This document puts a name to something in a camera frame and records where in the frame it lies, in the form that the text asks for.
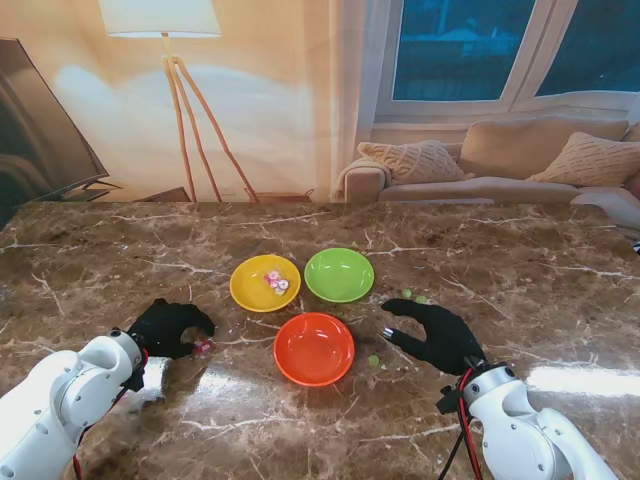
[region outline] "window frame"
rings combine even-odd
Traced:
[[[638,98],[638,92],[579,91],[536,97],[560,49],[578,1],[536,0],[500,98],[474,101],[393,99],[404,0],[392,1],[375,122],[423,123],[437,119],[441,123],[460,123],[463,117],[504,117],[511,113],[572,109],[596,116],[624,116]]]

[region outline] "sofa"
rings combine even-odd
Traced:
[[[621,187],[580,188],[525,181],[544,171],[569,137],[584,132],[613,141],[640,141],[640,126],[627,120],[544,115],[472,125],[463,143],[444,144],[465,173],[475,178],[456,182],[390,185],[383,169],[351,168],[344,175],[348,203],[456,202],[486,199],[496,203],[572,203],[601,207],[617,225],[640,231],[640,173]]]

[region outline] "black glove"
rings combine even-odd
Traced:
[[[189,327],[200,327],[210,337],[215,329],[211,319],[195,305],[167,303],[164,298],[158,298],[127,333],[147,350],[150,357],[180,358],[195,348],[193,343],[180,341]]]
[[[427,332],[426,340],[418,340],[395,329],[385,338],[418,360],[424,360],[438,370],[451,375],[463,375],[469,368],[465,357],[487,360],[478,341],[455,313],[439,305],[422,305],[412,300],[394,298],[382,309],[394,315],[413,317]]]

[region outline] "yellow bowl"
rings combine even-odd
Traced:
[[[284,295],[277,295],[264,276],[275,270],[289,281]],[[300,272],[286,258],[278,255],[259,255],[242,262],[231,275],[229,288],[238,305],[252,312],[273,312],[291,303],[300,291]]]

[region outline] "green bowl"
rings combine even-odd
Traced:
[[[364,297],[373,286],[369,260],[348,248],[329,248],[307,262],[304,280],[323,300],[347,303]]]

